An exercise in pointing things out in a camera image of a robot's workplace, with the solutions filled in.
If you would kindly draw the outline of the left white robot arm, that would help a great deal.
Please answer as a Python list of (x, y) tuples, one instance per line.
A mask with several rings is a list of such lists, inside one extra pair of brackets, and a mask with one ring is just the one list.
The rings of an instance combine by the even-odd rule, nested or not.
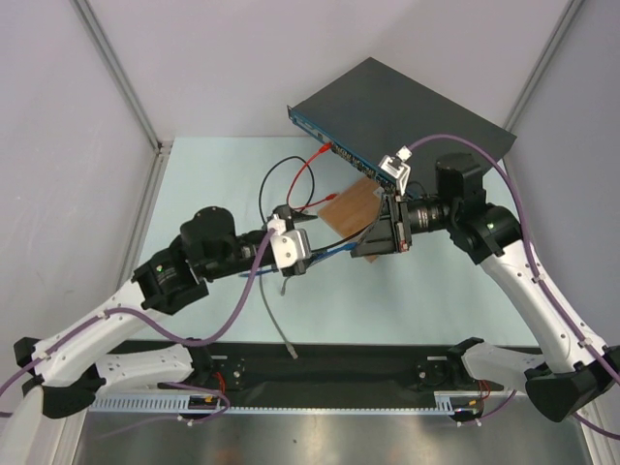
[[(62, 419), (98, 395), (158, 384), (207, 385), (213, 362), (207, 346), (224, 336), (245, 306), (261, 268), (305, 272), (311, 257), (308, 215), (279, 205), (257, 230), (238, 234), (233, 215), (209, 206), (183, 223), (170, 246), (136, 268), (104, 303), (49, 338), (14, 345), (23, 394), (40, 391), (42, 414)], [(231, 315), (206, 338), (182, 338), (162, 323), (208, 295), (208, 284), (246, 273)]]

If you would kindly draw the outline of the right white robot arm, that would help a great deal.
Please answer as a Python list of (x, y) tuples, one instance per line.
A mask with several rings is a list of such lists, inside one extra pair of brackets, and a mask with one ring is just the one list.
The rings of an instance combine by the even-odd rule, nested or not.
[(609, 346), (561, 302), (519, 221), (487, 201), (483, 172), (472, 155), (445, 155), (435, 172), (434, 196), (408, 200), (383, 194), (377, 218), (352, 257), (404, 253), (413, 235), (447, 231), (505, 293), (542, 351), (533, 356), (471, 337), (449, 350), (447, 380), (459, 389), (478, 380), (493, 382), (525, 393), (547, 419), (566, 419), (612, 387), (619, 373), (618, 347)]

